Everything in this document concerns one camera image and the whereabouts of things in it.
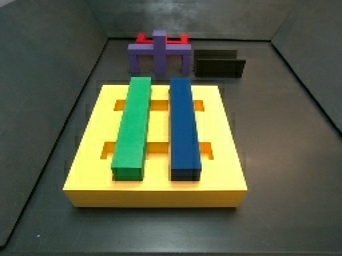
gray floor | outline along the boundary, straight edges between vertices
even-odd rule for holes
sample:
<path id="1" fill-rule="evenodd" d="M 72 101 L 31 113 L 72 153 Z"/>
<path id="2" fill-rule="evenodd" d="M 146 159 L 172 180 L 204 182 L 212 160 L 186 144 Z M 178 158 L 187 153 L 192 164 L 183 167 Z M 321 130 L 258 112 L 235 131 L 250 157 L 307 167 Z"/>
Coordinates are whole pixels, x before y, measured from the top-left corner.
<path id="1" fill-rule="evenodd" d="M 72 207 L 61 192 L 65 176 L 100 86 L 128 81 L 128 42 L 107 44 L 3 251 L 341 253 L 341 136 L 270 43 L 192 41 L 195 49 L 238 49 L 247 60 L 242 79 L 216 81 L 250 189 L 242 206 Z M 172 58 L 172 70 L 154 79 L 179 76 L 178 64 Z"/>

gray wall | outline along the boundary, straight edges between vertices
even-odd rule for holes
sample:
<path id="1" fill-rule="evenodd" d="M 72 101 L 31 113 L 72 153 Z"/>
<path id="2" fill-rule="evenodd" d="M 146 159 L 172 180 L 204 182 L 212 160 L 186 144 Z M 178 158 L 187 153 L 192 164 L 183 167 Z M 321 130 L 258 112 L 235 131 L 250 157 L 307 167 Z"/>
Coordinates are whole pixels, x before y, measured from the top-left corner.
<path id="1" fill-rule="evenodd" d="M 342 131 L 342 1 L 300 1 L 272 44 Z"/>
<path id="2" fill-rule="evenodd" d="M 108 37 L 150 35 L 271 40 L 298 0 L 85 0 Z"/>
<path id="3" fill-rule="evenodd" d="M 17 0 L 0 8 L 0 246 L 105 41 L 81 0 Z"/>

red block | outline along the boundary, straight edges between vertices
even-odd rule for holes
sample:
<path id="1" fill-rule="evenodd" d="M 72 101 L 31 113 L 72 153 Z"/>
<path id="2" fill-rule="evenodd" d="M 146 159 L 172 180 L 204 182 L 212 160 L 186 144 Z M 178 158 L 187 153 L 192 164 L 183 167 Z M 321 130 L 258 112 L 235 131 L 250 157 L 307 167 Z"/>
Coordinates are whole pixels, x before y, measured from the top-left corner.
<path id="1" fill-rule="evenodd" d="M 136 40 L 135 40 L 135 43 L 136 44 L 152 44 L 154 40 L 147 39 L 146 33 L 139 33 L 138 37 L 136 37 Z M 167 44 L 188 44 L 188 36 L 187 36 L 187 34 L 182 34 L 179 40 L 171 40 L 166 37 L 166 43 Z"/>

blue bar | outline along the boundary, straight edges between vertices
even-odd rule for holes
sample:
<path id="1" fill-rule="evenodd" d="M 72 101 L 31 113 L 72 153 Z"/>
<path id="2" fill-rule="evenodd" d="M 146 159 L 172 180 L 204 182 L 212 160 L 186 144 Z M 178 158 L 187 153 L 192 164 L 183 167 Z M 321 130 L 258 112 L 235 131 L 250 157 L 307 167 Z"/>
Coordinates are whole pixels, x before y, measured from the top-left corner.
<path id="1" fill-rule="evenodd" d="M 198 181 L 202 164 L 191 80 L 187 78 L 171 79 L 170 122 L 171 180 Z"/>

wooden block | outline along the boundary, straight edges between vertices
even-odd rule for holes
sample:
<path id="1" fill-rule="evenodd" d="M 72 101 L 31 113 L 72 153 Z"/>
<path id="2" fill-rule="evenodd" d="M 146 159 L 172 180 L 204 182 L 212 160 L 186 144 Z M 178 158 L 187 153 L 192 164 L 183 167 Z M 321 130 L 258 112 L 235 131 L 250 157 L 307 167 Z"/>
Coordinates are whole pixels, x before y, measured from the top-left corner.
<path id="1" fill-rule="evenodd" d="M 247 192 L 218 86 L 191 86 L 198 139 L 200 181 L 170 180 L 168 85 L 152 85 L 147 155 L 143 181 L 112 180 L 127 85 L 104 85 L 75 156 L 64 193 L 76 207 L 238 207 Z"/>
<path id="2" fill-rule="evenodd" d="M 151 78 L 132 77 L 111 164 L 115 180 L 143 180 L 150 97 Z"/>
<path id="3" fill-rule="evenodd" d="M 192 103 L 191 81 L 171 79 L 171 180 L 198 181 L 200 179 L 200 154 L 196 120 Z"/>

